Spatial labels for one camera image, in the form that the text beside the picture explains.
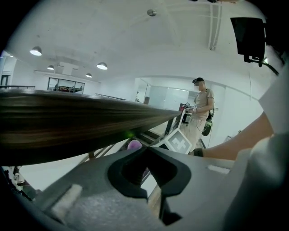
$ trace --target ceiling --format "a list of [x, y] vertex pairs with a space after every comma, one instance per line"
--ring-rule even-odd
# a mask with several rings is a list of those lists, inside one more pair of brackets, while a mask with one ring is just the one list
[[[233, 5], [207, 0], [43, 0], [22, 22], [6, 50], [36, 70], [73, 64], [72, 76], [85, 79], [91, 73], [93, 81], [113, 77], [121, 63], [152, 51], [197, 47], [237, 56], [233, 28], [224, 14], [242, 15], [248, 10], [240, 7], [234, 12]], [[150, 17], [149, 9], [157, 15]], [[29, 53], [34, 46], [42, 48], [42, 56]], [[108, 71], [97, 69], [99, 62], [106, 62]], [[60, 65], [56, 72], [62, 73]]]

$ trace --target black cap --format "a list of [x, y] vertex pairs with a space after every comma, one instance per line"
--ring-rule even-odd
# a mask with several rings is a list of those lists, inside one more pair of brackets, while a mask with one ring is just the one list
[[204, 79], [203, 78], [196, 78], [196, 79], [193, 80], [193, 83], [198, 82], [198, 81], [203, 81], [204, 82]]

